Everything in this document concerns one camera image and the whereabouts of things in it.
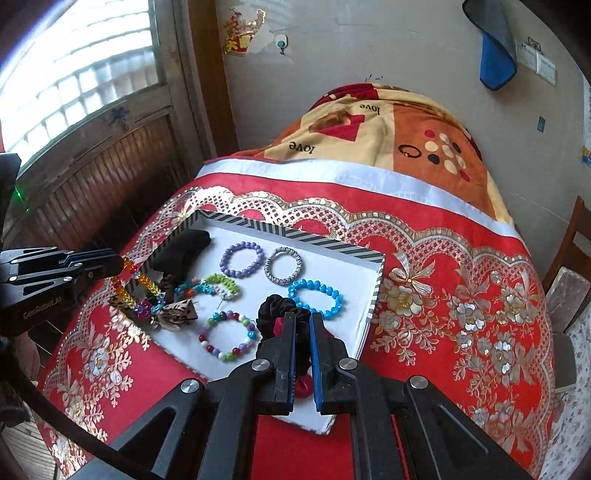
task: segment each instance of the silver bracelet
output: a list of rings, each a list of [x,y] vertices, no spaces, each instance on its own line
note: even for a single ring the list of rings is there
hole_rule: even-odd
[[[295,258],[295,261],[297,264],[295,267],[295,272],[293,272],[287,278],[277,278],[276,276],[271,274],[271,261],[274,260],[275,257],[277,257],[277,255],[282,254],[282,253],[291,255],[293,258]],[[302,269],[303,265],[304,265],[304,262],[302,262],[300,254],[298,252],[296,252],[293,248],[279,247],[279,248],[276,248],[275,251],[267,258],[267,261],[265,261],[265,275],[273,283],[275,283],[277,285],[281,285],[282,287],[285,287],[285,286],[289,285],[290,283],[292,283],[297,277],[300,276],[301,269]]]

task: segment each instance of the green light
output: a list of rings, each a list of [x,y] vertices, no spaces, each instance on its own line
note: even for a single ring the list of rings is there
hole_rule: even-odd
[[[25,203],[25,199],[24,199],[24,197],[22,196],[22,193],[21,193],[21,191],[20,191],[18,188],[16,188],[16,187],[15,187],[15,189],[14,189],[14,193],[15,193],[15,195],[17,196],[17,198],[18,198],[18,199],[19,199],[19,200],[20,200],[22,203]]]

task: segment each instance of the white tray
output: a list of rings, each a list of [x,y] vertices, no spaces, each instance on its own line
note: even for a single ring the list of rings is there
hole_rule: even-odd
[[[332,286],[343,295],[343,309],[333,320],[325,322],[326,329],[345,343],[350,357],[359,358],[368,334],[369,324],[374,313],[379,284],[384,267],[384,255],[356,245],[346,244],[327,237],[313,235],[300,230],[271,225],[232,215],[197,210],[183,222],[150,255],[141,271],[154,281],[161,279],[161,274],[151,269],[152,259],[170,241],[186,228],[207,230],[211,244],[197,258],[190,269],[191,277],[205,278],[219,273],[219,262],[224,250],[240,241],[254,241],[262,246],[265,257],[274,249],[287,246],[301,255],[304,267],[300,278],[320,280]],[[256,258],[252,250],[235,252],[230,259],[230,268],[243,269]],[[288,277],[295,269],[295,260],[288,255],[279,256],[272,264],[276,277]],[[234,279],[241,289],[240,295],[220,305],[218,297],[199,294],[194,298],[194,306],[199,318],[179,332],[164,329],[150,331],[153,341],[170,355],[187,365],[205,380],[213,381],[227,377],[236,368],[238,362],[224,363],[207,353],[197,337],[207,319],[217,310],[233,310],[244,313],[250,319],[256,319],[259,306],[272,294],[287,297],[287,287],[280,287],[270,282],[263,268],[259,268],[247,278]],[[135,281],[128,284],[128,290],[136,298],[141,297]],[[304,302],[317,309],[326,310],[335,305],[335,301],[319,291],[299,290]],[[230,350],[242,342],[246,330],[238,322],[222,322],[212,329],[208,340],[223,351]],[[242,362],[255,358],[256,348],[252,348],[241,357]],[[316,411],[313,395],[305,399],[296,398],[294,411],[288,417],[278,417],[289,423],[295,423],[306,430],[318,434],[327,434],[334,422],[334,416],[321,416]]]

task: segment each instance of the colorful bead bracelet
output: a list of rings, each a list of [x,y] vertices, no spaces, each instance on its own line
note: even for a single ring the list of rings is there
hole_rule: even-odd
[[[205,285],[198,278],[193,278],[190,282],[181,283],[174,289],[174,294],[182,299],[190,299],[198,293],[206,293],[208,295],[215,295],[216,291],[211,285]]]
[[[156,297],[157,304],[152,305],[146,300],[137,303],[129,292],[123,288],[119,276],[111,277],[111,284],[115,288],[115,294],[121,298],[127,308],[134,311],[138,320],[147,320],[151,315],[157,314],[164,307],[164,292],[161,292],[156,283],[140,272],[129,258],[123,257],[123,267],[129,270],[132,278],[137,280],[140,285],[144,286],[152,295],[154,295],[154,297]]]
[[[214,273],[202,280],[203,284],[213,286],[216,295],[222,300],[232,300],[240,293],[238,285],[229,277],[222,275],[221,273]]]
[[[243,324],[247,330],[246,338],[240,345],[234,347],[230,352],[222,352],[219,348],[215,348],[207,341],[207,337],[211,329],[213,329],[219,322],[224,320],[236,320],[237,322]],[[218,357],[223,362],[231,362],[246,353],[252,347],[252,345],[255,344],[256,336],[256,326],[254,323],[247,319],[244,314],[238,314],[228,310],[227,312],[213,313],[212,316],[207,320],[207,326],[204,327],[201,332],[199,332],[198,338],[199,342],[201,342],[201,346],[205,348],[208,353]]]

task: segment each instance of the hanging towel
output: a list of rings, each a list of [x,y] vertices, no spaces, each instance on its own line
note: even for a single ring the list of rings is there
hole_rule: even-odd
[[[480,81],[488,89],[498,90],[517,72],[515,41],[501,0],[466,0],[462,9],[482,32]]]

